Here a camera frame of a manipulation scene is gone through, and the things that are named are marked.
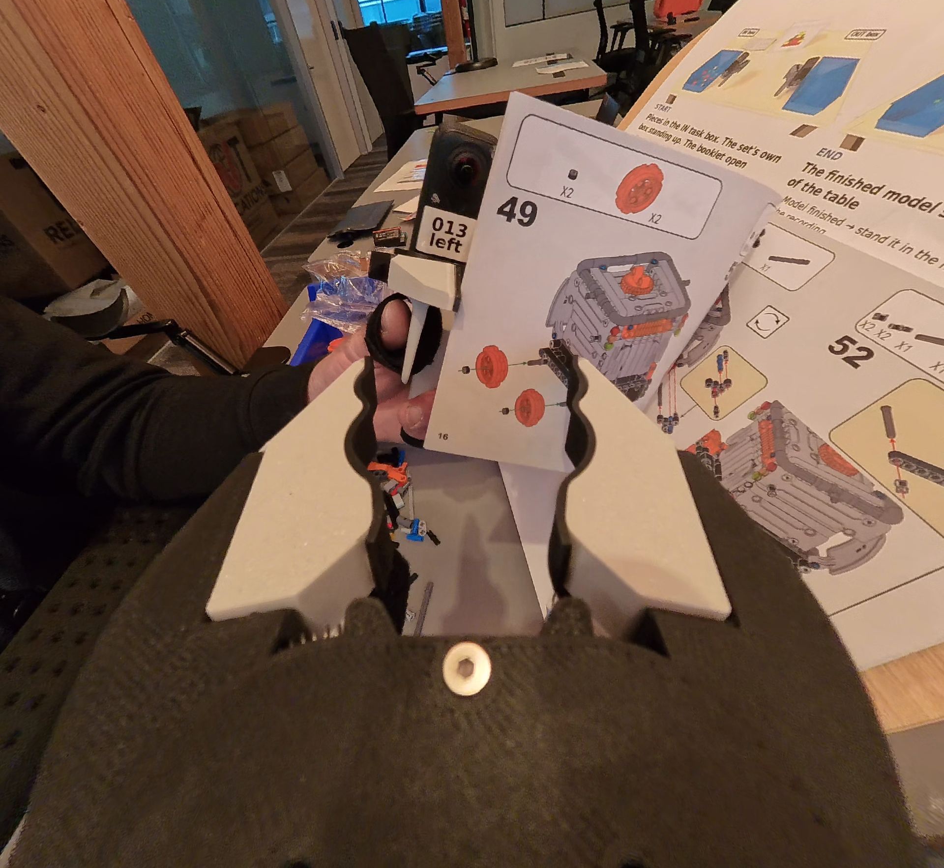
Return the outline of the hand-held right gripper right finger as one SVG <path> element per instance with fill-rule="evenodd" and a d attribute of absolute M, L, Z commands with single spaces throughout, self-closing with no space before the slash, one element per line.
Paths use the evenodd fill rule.
<path fill-rule="evenodd" d="M 564 356 L 574 464 L 558 493 L 549 573 L 596 630 L 632 630 L 647 608 L 719 621 L 724 584 L 674 444 L 583 357 Z"/>

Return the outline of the instruction booklet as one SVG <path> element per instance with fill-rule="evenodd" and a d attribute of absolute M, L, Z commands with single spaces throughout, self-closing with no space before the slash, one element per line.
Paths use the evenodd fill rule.
<path fill-rule="evenodd" d="M 501 463 L 538 603 L 586 358 L 867 669 L 942 642 L 942 0 L 740 0 L 628 131 L 513 95 L 429 445 Z"/>

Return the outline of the wooden pillar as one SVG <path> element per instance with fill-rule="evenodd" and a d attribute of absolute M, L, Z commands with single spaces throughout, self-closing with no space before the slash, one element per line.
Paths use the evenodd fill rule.
<path fill-rule="evenodd" d="M 2 132 L 154 314 L 243 367 L 286 304 L 124 0 L 2 0 Z"/>

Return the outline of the blue storage bin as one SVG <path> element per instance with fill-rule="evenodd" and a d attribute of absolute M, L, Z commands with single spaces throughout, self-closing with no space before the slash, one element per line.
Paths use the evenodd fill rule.
<path fill-rule="evenodd" d="M 324 323 L 321 319 L 312 318 L 288 365 L 301 366 L 323 359 L 328 354 L 331 343 L 342 335 L 338 328 Z"/>

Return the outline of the black office chair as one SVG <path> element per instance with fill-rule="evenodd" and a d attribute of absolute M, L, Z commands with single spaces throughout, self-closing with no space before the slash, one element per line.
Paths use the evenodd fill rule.
<path fill-rule="evenodd" d="M 338 24 L 383 123 L 387 158 L 392 159 L 423 125 L 414 109 L 412 86 L 402 48 L 390 48 L 380 25 L 346 28 Z"/>

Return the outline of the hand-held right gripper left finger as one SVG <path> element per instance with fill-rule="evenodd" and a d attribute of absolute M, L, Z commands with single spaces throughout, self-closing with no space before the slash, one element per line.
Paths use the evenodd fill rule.
<path fill-rule="evenodd" d="M 379 483 L 374 370 L 350 366 L 263 450 L 206 603 L 213 621 L 290 609 L 335 633 L 375 592 L 399 623 L 399 551 Z"/>

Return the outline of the pile of plastic building pieces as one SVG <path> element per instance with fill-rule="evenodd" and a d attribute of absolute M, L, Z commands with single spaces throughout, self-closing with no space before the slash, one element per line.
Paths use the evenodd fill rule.
<path fill-rule="evenodd" d="M 441 544 L 427 523 L 415 516 L 413 481 L 405 452 L 399 448 L 378 452 L 368 464 L 368 471 L 382 489 L 392 537 L 418 544 Z"/>

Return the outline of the person's left forearm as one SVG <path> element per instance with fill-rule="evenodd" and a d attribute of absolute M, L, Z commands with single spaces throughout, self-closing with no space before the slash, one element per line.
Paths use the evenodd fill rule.
<path fill-rule="evenodd" d="M 111 501 L 213 492 L 306 406 L 313 365 L 175 376 L 2 298 L 2 560 L 25 558 L 18 493 Z"/>

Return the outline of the clear plastic bags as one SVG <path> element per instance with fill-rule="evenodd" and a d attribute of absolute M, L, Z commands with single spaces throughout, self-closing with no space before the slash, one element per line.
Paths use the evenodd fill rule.
<path fill-rule="evenodd" d="M 312 280 L 304 315 L 343 333 L 357 332 L 388 295 L 384 282 L 368 276 L 369 261 L 369 252 L 348 249 L 307 262 L 304 267 Z"/>

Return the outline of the person's left hand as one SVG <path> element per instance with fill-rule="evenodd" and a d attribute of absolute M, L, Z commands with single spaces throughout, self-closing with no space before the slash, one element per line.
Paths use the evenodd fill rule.
<path fill-rule="evenodd" d="M 341 343 L 317 363 L 311 372 L 308 401 L 313 402 L 351 365 L 362 365 L 369 356 L 364 329 L 343 337 Z M 405 437 L 423 441 L 427 435 L 435 390 L 409 396 L 399 374 L 378 364 L 375 369 L 377 407 L 373 416 L 378 442 L 403 442 Z"/>

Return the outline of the brown cardboard boxes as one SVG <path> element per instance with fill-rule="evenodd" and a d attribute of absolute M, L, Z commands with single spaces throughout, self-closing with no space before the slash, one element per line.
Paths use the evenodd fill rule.
<path fill-rule="evenodd" d="M 259 249 L 329 184 L 290 103 L 221 113 L 198 137 Z"/>

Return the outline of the grey meeting table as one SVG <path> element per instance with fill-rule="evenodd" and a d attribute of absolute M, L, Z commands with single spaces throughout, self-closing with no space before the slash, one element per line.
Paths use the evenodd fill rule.
<path fill-rule="evenodd" d="M 513 67 L 509 61 L 475 72 L 445 74 L 414 105 L 418 116 L 457 113 L 462 109 L 504 104 L 515 91 L 538 97 L 567 94 L 606 84 L 607 73 L 596 63 L 581 63 L 563 71 L 552 67 L 549 73 L 537 72 L 535 66 Z"/>

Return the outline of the black studded mat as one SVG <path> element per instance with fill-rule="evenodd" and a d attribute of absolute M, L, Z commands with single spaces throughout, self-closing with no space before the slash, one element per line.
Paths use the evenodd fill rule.
<path fill-rule="evenodd" d="M 195 504 L 116 510 L 41 600 L 1 656 L 1 843 L 30 790 L 81 665 L 139 576 Z"/>

